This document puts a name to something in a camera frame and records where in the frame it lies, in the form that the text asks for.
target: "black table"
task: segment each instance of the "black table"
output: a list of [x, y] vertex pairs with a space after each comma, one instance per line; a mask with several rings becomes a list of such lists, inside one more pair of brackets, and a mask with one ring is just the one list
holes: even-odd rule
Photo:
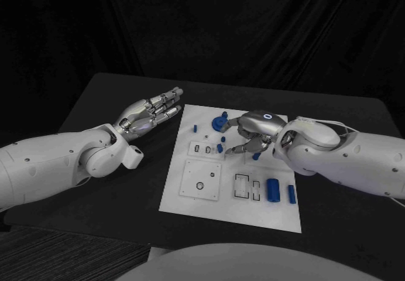
[[[384, 103], [374, 98], [290, 92], [101, 73], [94, 76], [62, 125], [78, 132], [114, 123], [126, 107], [173, 87], [180, 105], [265, 109], [289, 118], [342, 121], [368, 133], [401, 137]], [[97, 235], [167, 249], [241, 242], [296, 249], [399, 280], [405, 255], [405, 209], [392, 200], [296, 175], [303, 233], [159, 212], [182, 113], [133, 144], [144, 152], [136, 170], [113, 174], [54, 197], [13, 207], [6, 223]]]

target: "blue object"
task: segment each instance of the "blue object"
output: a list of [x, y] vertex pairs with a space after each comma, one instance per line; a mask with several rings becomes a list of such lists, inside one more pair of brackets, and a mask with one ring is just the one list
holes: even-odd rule
[[261, 153], [255, 153], [255, 154], [254, 154], [254, 157], [252, 157], [254, 160], [257, 160], [257, 161], [260, 160], [260, 155], [261, 155]]
[[222, 145], [221, 145], [221, 144], [216, 145], [216, 148], [218, 148], [218, 152], [222, 153], [224, 148], [222, 148]]
[[268, 179], [268, 201], [270, 202], [280, 202], [278, 179]]
[[216, 130], [218, 132], [221, 132], [221, 128], [225, 125], [225, 123], [228, 122], [228, 113], [227, 111], [222, 112], [222, 116], [215, 117], [214, 118], [214, 130]]
[[294, 186], [289, 186], [289, 196], [290, 196], [290, 203], [296, 204], [296, 191], [294, 191]]

